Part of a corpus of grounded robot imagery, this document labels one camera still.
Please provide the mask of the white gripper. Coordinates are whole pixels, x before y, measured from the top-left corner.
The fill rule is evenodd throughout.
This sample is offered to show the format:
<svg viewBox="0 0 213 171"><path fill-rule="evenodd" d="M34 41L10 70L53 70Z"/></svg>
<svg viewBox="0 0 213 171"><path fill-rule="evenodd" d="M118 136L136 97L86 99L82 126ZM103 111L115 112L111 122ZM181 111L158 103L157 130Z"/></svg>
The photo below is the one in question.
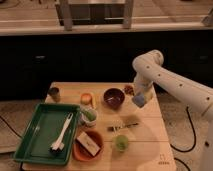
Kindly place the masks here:
<svg viewBox="0 0 213 171"><path fill-rule="evenodd" d="M145 102L148 103L153 98L153 82L148 78L137 74L133 81L134 94L143 94Z"/></svg>

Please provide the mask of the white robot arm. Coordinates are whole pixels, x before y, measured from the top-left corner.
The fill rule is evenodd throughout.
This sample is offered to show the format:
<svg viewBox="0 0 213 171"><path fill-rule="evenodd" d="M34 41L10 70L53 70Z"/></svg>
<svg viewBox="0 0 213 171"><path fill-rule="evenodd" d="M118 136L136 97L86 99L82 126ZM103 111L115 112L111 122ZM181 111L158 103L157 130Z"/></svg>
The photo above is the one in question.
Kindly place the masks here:
<svg viewBox="0 0 213 171"><path fill-rule="evenodd" d="M151 88L156 83L200 113L208 121L209 127L199 170L213 171L213 88L164 69L163 62L164 56L159 50L149 51L133 60L136 76L132 101L139 108L145 106L153 97Z"/></svg>

